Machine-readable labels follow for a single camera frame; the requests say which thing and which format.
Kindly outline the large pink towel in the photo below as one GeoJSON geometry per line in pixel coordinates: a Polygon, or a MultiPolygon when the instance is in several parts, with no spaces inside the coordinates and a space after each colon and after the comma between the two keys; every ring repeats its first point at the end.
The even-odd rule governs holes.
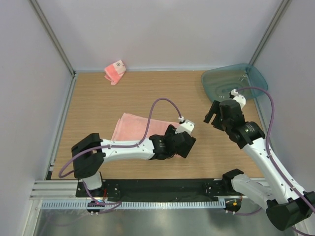
{"type": "MultiPolygon", "coordinates": [[[[111,140],[114,141],[134,141],[141,140],[146,130],[148,119],[124,113],[117,121],[111,140]]],[[[150,126],[146,138],[157,134],[164,135],[168,126],[178,127],[176,122],[161,121],[156,119],[150,120],[150,126]]]]}

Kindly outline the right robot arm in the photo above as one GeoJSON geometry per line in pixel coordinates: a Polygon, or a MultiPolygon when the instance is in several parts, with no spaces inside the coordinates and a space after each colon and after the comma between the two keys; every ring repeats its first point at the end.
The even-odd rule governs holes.
{"type": "Polygon", "coordinates": [[[224,131],[257,165],[269,186],[250,179],[234,169],[222,176],[222,190],[228,195],[241,193],[266,211],[270,222],[281,231],[309,218],[315,206],[315,193],[307,192],[292,179],[255,122],[245,121],[236,100],[214,101],[204,118],[214,128],[224,131]]]}

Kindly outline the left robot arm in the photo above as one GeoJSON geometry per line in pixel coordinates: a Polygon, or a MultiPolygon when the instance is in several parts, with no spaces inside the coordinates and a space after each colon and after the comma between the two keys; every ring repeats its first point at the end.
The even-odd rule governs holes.
{"type": "Polygon", "coordinates": [[[87,191],[94,197],[104,192],[99,168],[101,165],[129,159],[165,160],[178,155],[187,158],[196,138],[191,135],[194,123],[186,120],[175,127],[169,125],[164,135],[154,134],[143,141],[113,141],[92,133],[71,148],[73,170],[87,191]]]}

